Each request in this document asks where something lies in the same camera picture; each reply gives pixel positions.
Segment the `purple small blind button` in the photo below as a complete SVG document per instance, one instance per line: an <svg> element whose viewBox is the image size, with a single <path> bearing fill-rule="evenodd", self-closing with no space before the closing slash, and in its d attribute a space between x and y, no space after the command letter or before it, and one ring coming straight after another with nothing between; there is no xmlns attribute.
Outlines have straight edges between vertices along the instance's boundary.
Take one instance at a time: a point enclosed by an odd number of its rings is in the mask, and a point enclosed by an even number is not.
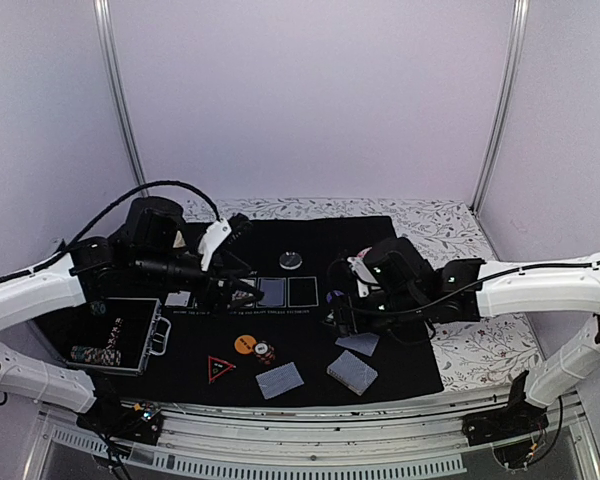
<svg viewBox="0 0 600 480"><path fill-rule="evenodd" d="M339 290L329 291L326 295L327 303L333 304L334 302L337 302L341 296L343 296L343 293Z"/></svg>

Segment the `dealt cards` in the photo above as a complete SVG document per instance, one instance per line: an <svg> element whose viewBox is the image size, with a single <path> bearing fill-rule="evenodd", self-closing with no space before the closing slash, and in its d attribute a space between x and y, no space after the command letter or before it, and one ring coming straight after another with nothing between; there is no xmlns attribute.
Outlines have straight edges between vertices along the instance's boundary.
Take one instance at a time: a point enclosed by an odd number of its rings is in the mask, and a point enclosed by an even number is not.
<svg viewBox="0 0 600 480"><path fill-rule="evenodd" d="M304 384L294 362L261 373L255 379L265 400L278 397Z"/></svg>
<svg viewBox="0 0 600 480"><path fill-rule="evenodd" d="M337 346L372 357L380 337L374 333L361 333L348 337L340 337L335 341Z"/></svg>

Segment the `blue playing card deck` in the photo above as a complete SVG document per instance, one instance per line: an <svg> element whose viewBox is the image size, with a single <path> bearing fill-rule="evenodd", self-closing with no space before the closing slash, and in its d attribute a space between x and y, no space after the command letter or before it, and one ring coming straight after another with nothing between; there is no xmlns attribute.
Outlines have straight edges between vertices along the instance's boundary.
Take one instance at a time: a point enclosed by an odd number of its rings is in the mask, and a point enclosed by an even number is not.
<svg viewBox="0 0 600 480"><path fill-rule="evenodd" d="M327 374L362 396L378 378L378 372L349 351L342 352L327 367Z"/></svg>

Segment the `black round dealer button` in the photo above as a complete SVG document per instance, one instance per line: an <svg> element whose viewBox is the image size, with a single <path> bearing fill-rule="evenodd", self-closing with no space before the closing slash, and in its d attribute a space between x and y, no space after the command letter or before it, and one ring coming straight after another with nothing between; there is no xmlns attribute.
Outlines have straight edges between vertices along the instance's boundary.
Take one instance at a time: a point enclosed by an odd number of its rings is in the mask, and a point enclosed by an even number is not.
<svg viewBox="0 0 600 480"><path fill-rule="evenodd" d="M302 256L293 251L287 251L280 255L279 265L284 270L296 270L303 263Z"/></svg>

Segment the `orange big blind button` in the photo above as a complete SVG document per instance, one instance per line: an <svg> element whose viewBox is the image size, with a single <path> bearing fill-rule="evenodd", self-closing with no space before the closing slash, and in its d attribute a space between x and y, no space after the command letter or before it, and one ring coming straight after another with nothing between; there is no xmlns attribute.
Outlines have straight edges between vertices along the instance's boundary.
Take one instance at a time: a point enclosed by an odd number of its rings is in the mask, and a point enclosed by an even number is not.
<svg viewBox="0 0 600 480"><path fill-rule="evenodd" d="M252 354L256 345L257 340L248 334L240 335L234 341L234 348L241 355Z"/></svg>

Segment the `triangular all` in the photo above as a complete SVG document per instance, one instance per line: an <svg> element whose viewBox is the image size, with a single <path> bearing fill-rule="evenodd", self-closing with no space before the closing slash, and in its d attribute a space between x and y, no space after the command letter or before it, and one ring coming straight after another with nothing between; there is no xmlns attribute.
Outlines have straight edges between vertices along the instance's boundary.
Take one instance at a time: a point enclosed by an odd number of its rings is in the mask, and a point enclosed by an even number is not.
<svg viewBox="0 0 600 480"><path fill-rule="evenodd" d="M207 362L208 383L213 384L217 379L236 369L233 363L209 355Z"/></svg>

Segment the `red black chip stack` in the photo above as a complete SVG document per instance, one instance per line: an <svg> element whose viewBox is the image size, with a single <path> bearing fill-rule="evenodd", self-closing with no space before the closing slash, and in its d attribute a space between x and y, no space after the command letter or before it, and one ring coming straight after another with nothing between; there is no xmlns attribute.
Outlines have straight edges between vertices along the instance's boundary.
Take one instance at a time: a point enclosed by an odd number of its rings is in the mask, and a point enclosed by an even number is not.
<svg viewBox="0 0 600 480"><path fill-rule="evenodd" d="M276 358L274 347L266 341L258 342L253 347L253 353L263 365L271 365Z"/></svg>

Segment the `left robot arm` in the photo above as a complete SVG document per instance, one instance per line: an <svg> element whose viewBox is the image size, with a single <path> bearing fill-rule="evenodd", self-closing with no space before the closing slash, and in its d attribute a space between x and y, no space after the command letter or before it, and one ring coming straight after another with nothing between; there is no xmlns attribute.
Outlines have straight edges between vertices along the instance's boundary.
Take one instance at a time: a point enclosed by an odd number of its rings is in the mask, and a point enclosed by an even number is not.
<svg viewBox="0 0 600 480"><path fill-rule="evenodd" d="M191 244L178 245L184 209L163 197L134 199L124 223L109 237L78 237L54 256L0 279L0 332L36 317L99 301L119 286L188 291L204 308L234 310L236 290L248 301L261 291L243 282L250 268L233 261L228 246L251 225L243 214L218 216ZM0 392L84 414L108 434L128 426L128 412L83 370L64 369L21 355L0 343Z"/></svg>

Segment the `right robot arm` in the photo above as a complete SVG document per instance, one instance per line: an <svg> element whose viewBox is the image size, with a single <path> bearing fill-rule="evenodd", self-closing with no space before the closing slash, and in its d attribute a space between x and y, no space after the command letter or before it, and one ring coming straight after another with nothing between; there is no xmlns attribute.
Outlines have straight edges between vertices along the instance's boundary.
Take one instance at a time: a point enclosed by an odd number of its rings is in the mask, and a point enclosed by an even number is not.
<svg viewBox="0 0 600 480"><path fill-rule="evenodd" d="M563 393L600 368L600 252L536 263L457 259L433 268L406 238L387 238L345 260L352 293L327 302L343 333L388 333L413 322L477 321L507 314L585 312L589 319L557 353L511 385L497 427L517 436Z"/></svg>

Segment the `cream ceramic mug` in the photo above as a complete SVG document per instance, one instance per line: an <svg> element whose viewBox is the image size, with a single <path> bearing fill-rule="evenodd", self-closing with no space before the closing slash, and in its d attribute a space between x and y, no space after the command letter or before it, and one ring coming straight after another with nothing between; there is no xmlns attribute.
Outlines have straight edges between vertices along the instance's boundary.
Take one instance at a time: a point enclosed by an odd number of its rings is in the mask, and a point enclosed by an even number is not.
<svg viewBox="0 0 600 480"><path fill-rule="evenodd" d="M185 248L186 247L186 241L182 235L182 233L180 231L178 231L176 233L176 237L174 240L174 244L173 247L178 249L178 248Z"/></svg>

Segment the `upper poker chip row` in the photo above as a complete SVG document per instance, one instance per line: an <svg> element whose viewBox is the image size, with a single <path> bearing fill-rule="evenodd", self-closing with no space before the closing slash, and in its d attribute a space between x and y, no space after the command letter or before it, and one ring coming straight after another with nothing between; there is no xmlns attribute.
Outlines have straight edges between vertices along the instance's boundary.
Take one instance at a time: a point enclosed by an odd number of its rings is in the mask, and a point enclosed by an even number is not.
<svg viewBox="0 0 600 480"><path fill-rule="evenodd" d="M107 307L104 302L94 301L90 304L90 312L94 316L103 316L106 314Z"/></svg>

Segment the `poker chip row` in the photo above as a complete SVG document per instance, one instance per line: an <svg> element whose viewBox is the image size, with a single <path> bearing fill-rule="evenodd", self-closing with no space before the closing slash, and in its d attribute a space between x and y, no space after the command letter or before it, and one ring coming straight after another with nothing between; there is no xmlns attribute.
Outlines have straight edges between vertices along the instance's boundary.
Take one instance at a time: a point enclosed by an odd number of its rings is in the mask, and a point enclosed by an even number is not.
<svg viewBox="0 0 600 480"><path fill-rule="evenodd" d="M103 316L106 314L107 307L104 302L94 301L90 304L90 312L94 316Z"/></svg>
<svg viewBox="0 0 600 480"><path fill-rule="evenodd" d="M119 350L79 345L71 348L70 358L75 363L104 367L119 367L122 363Z"/></svg>

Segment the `aluminium poker chip case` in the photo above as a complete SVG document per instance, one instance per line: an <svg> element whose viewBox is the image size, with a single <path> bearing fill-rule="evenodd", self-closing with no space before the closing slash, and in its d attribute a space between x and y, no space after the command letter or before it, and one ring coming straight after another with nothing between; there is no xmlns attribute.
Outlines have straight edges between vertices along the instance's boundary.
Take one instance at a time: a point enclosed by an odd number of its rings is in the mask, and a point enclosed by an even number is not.
<svg viewBox="0 0 600 480"><path fill-rule="evenodd" d="M71 367L112 375L142 375L151 357L166 352L171 322L161 316L162 302L122 297L100 301L107 307L103 316L91 314L92 302L53 314L46 327L47 338ZM119 367L75 363L70 358L75 345L119 350L122 363Z"/></svg>

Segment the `floral patterned tablecloth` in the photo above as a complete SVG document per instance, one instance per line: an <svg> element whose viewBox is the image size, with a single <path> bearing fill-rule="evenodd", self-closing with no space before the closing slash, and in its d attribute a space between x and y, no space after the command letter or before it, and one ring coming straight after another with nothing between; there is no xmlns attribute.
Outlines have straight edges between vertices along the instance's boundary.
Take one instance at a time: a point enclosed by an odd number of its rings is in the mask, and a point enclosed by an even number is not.
<svg viewBox="0 0 600 480"><path fill-rule="evenodd" d="M494 258L474 216L459 201L243 198L216 204L226 217L243 213L259 220L388 216L397 235L407 237L434 267L454 259ZM542 359L522 314L443 324L436 330L432 347L446 392L505 387Z"/></svg>

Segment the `black poker felt mat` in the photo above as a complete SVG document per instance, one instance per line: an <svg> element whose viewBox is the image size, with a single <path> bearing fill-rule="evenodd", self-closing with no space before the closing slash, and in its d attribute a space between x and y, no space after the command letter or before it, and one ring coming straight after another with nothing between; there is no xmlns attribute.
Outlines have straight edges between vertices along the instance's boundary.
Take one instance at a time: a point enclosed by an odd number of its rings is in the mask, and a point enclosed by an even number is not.
<svg viewBox="0 0 600 480"><path fill-rule="evenodd" d="M165 305L169 293L130 296L113 292L103 300L160 300L161 316L171 322L166 352L151 357L142 375L106 373L119 396L215 407L313 407L397 401L442 391L429 341L405 345L386 337L380 339L373 356L367 358L378 378L362 396L327 374L328 365L342 353L335 344L335 332L326 322L329 265L339 254L354 253L392 236L394 228L389 218L255 220L251 224L251 229L228 250L250 265L247 282L256 288L260 278L285 278L286 306L260 307L261 298L251 307L213 313L199 308L192 294L187 307L169 307ZM203 229L201 223L189 224L184 230L186 244L193 244ZM302 256L298 269L280 267L279 257L287 251ZM60 358L47 338L46 327L53 314L63 310L35 321L42 337ZM254 353L241 355L235 350L234 341L244 334L253 336L257 343L266 341L274 347L276 358L271 365L261 364ZM233 363L236 369L209 384L209 355ZM304 384L265 400L255 377L289 362L295 363Z"/></svg>

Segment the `lower poker chip row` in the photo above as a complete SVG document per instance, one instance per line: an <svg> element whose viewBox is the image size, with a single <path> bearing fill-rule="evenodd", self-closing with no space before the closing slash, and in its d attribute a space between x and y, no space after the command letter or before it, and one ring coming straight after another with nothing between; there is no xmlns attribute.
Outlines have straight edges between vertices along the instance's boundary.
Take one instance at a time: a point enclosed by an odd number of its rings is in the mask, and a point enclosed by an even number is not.
<svg viewBox="0 0 600 480"><path fill-rule="evenodd" d="M119 350L79 345L71 348L70 358L75 363L104 367L119 367L122 363Z"/></svg>

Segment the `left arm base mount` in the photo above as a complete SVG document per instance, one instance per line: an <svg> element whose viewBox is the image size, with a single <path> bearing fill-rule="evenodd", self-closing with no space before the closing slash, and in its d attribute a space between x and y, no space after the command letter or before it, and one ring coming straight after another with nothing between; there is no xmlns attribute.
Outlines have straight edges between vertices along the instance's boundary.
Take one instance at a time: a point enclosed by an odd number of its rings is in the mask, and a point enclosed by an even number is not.
<svg viewBox="0 0 600 480"><path fill-rule="evenodd" d="M156 446L163 422L161 408L155 403L125 406L117 397L103 397L97 398L87 412L77 415L76 425L108 439Z"/></svg>

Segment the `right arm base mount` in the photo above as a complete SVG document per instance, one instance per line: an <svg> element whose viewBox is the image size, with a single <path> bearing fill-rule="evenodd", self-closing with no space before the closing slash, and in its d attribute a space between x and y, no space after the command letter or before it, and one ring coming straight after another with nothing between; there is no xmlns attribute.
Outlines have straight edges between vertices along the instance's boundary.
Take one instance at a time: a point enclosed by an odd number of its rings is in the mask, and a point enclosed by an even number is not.
<svg viewBox="0 0 600 480"><path fill-rule="evenodd" d="M493 450L496 461L506 469L525 469L534 460L548 426L546 411L546 407L537 407L528 401L524 380L516 380L510 387L504 406L465 415L461 431L470 446L538 433L538 440L529 440L518 446L496 447Z"/></svg>

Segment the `left aluminium frame post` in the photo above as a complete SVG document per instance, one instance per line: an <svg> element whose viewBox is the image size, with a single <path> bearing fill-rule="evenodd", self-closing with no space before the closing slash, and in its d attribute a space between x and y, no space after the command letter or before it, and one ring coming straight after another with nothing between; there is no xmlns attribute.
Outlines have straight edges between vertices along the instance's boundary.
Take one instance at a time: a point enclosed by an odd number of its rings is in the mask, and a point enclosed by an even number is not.
<svg viewBox="0 0 600 480"><path fill-rule="evenodd" d="M107 0L95 0L93 6L105 72L111 91L122 143L129 162L132 178L135 185L139 186L145 183L146 177L134 136L124 92L110 11L110 2Z"/></svg>

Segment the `aluminium frame post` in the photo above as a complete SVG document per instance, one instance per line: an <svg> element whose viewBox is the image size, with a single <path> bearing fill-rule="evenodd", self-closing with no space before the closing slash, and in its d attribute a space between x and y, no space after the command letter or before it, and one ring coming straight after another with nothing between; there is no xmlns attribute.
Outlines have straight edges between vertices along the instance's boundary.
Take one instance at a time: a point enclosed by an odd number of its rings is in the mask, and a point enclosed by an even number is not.
<svg viewBox="0 0 600 480"><path fill-rule="evenodd" d="M516 77L524 48L529 8L529 0L515 0L513 2L504 69L497 96L495 114L477 184L470 204L470 209L476 217L480 215L480 212L485 205L489 185L495 171L501 142L506 129Z"/></svg>
<svg viewBox="0 0 600 480"><path fill-rule="evenodd" d="M95 0L93 6L105 72L111 91L122 143L129 162L132 178L135 185L139 186L145 183L146 177L134 136L124 92L110 11L110 2L107 0Z"/></svg>

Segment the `right aluminium frame post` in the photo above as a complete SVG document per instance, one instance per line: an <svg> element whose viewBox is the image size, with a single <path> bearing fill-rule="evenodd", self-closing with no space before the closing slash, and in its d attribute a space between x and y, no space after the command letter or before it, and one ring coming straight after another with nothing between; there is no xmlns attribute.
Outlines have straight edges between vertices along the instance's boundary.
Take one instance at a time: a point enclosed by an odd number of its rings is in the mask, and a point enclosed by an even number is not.
<svg viewBox="0 0 600 480"><path fill-rule="evenodd" d="M495 171L501 142L506 129L516 77L524 48L529 8L529 0L515 0L513 2L504 69L497 96L495 114L477 184L470 204L470 209L476 217L480 215L480 212L485 205L489 185Z"/></svg>

